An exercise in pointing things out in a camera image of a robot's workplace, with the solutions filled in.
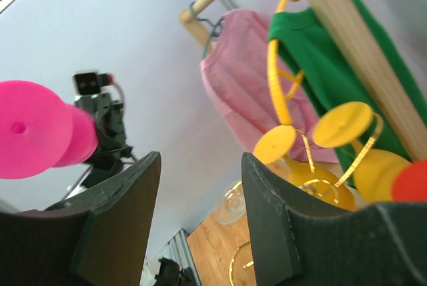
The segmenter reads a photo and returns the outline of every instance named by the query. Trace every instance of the pink shirt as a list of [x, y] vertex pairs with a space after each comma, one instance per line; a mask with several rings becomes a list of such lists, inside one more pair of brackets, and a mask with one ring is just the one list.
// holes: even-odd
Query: pink shirt
[[[216, 48], [200, 64], [205, 89], [220, 115], [246, 151], [253, 151], [261, 136], [279, 121], [267, 80], [268, 24], [255, 11], [234, 9], [224, 15], [224, 28]], [[279, 67], [289, 71], [281, 59]], [[286, 92], [292, 82], [282, 79]], [[333, 149], [323, 149], [311, 140], [318, 121], [304, 90], [287, 102], [293, 126], [307, 134], [315, 161], [337, 163]], [[297, 161], [307, 161], [301, 137], [289, 152]]]

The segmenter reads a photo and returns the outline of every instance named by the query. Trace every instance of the cable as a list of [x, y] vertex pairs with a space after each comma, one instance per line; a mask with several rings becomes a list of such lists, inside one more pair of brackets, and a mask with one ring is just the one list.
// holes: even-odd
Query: cable
[[136, 156], [133, 153], [131, 153], [131, 157], [132, 157], [133, 161], [135, 161], [135, 163], [138, 161], [138, 158], [136, 158]]
[[123, 103], [122, 114], [124, 116], [125, 115], [125, 92], [123, 91], [123, 88], [121, 88], [121, 86], [116, 82], [114, 82], [111, 86], [113, 86], [119, 93], [120, 100]]
[[92, 170], [92, 165], [90, 165], [81, 175], [80, 175], [80, 177], [79, 177], [79, 179], [74, 183], [74, 185], [73, 186], [71, 186], [71, 188], [68, 190], [68, 192], [65, 194], [65, 196], [64, 197], [62, 197], [62, 201], [64, 200], [64, 199], [67, 199], [68, 198], [68, 196], [70, 196], [70, 194], [74, 191], [74, 189], [76, 189], [77, 188], [77, 186], [79, 186], [80, 185], [80, 183], [85, 179], [85, 177], [86, 177], [86, 175]]

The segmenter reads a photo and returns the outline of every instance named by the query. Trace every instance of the gold ribbon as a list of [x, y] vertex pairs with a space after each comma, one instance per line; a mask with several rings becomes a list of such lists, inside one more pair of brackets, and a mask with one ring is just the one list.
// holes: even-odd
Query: gold ribbon
[[[377, 113], [374, 113], [374, 117], [376, 119], [376, 125], [375, 125], [375, 130], [374, 130], [373, 134], [369, 137], [369, 139], [366, 142], [365, 146], [363, 146], [362, 150], [359, 152], [359, 154], [353, 160], [353, 163], [350, 165], [350, 167], [341, 176], [341, 178], [332, 186], [332, 189], [338, 188], [339, 186], [341, 186], [342, 184], [344, 184], [350, 178], [350, 176], [356, 170], [357, 166], [360, 165], [360, 163], [362, 162], [363, 158], [365, 158], [365, 156], [368, 154], [369, 150], [375, 145], [375, 143], [377, 142], [378, 138], [380, 138], [381, 132], [382, 132], [382, 130], [384, 128], [384, 121], [383, 121], [382, 117], [379, 116], [379, 114], [377, 114]], [[323, 194], [323, 196], [321, 196], [321, 197], [325, 198], [330, 193], [331, 193], [331, 189], [329, 189], [328, 191], [326, 191]]]
[[339, 203], [339, 201], [340, 201], [340, 195], [338, 194], [338, 191], [337, 191], [336, 187], [332, 183], [330, 183], [329, 181], [326, 181], [324, 179], [312, 179], [311, 181], [306, 181], [304, 184], [302, 184], [298, 188], [302, 189], [306, 193], [309, 193], [310, 195], [314, 195], [314, 196], [317, 195], [317, 196], [320, 197], [320, 199], [323, 199], [323, 198], [325, 198], [326, 196], [328, 196], [330, 194], [330, 190], [328, 190], [328, 191], [326, 191], [326, 193], [324, 195], [322, 195], [321, 193], [319, 193], [317, 191], [317, 186], [314, 187], [314, 189], [315, 189], [314, 192], [306, 191], [305, 188], [310, 188], [311, 184], [313, 184], [313, 183], [325, 183], [325, 184], [329, 185], [331, 187], [332, 191], [334, 192], [334, 195], [335, 195], [334, 196], [334, 203], [335, 204]]
[[238, 257], [239, 253], [242, 251], [243, 248], [251, 245], [250, 241], [247, 241], [243, 245], [240, 245], [236, 251], [234, 252], [232, 256], [232, 260], [230, 261], [230, 266], [228, 267], [228, 279], [230, 280], [230, 284], [232, 286], [236, 286], [236, 282], [234, 281], [234, 264], [236, 262], [236, 258]]
[[308, 165], [310, 165], [310, 171], [312, 172], [313, 176], [316, 177], [316, 170], [314, 168], [314, 161], [313, 161], [313, 155], [312, 150], [310, 149], [310, 144], [308, 143], [308, 138], [306, 134], [304, 134], [299, 129], [296, 129], [296, 131], [301, 135], [302, 141], [304, 142], [304, 147], [306, 148], [307, 153], [307, 159], [308, 159]]

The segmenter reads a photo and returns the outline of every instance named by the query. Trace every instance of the wooden clothes rack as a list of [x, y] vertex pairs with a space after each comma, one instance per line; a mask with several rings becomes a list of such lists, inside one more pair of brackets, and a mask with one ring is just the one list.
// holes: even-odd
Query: wooden clothes rack
[[[198, 15], [215, 0], [197, 0]], [[352, 0], [308, 0], [413, 160], [427, 158], [427, 128]], [[209, 31], [188, 9], [179, 21], [202, 46]], [[212, 51], [209, 45], [207, 52]]]
[[[197, 0], [193, 4], [193, 12], [199, 15], [207, 6], [211, 5], [215, 0]], [[206, 41], [209, 38], [209, 31], [206, 27], [193, 17], [189, 9], [184, 9], [179, 14], [179, 22], [193, 36], [193, 38], [202, 46], [205, 47]], [[207, 53], [212, 52], [211, 45], [207, 48]]]

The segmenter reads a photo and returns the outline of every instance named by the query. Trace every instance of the red object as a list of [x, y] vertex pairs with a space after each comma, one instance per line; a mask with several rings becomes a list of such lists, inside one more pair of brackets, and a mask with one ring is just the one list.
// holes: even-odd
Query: red object
[[109, 84], [113, 85], [115, 83], [114, 81], [114, 75], [113, 74], [108, 74], [108, 79], [109, 79]]
[[427, 159], [405, 168], [392, 186], [395, 201], [427, 201]]
[[67, 150], [71, 111], [50, 89], [0, 82], [0, 179], [21, 179], [54, 166]]

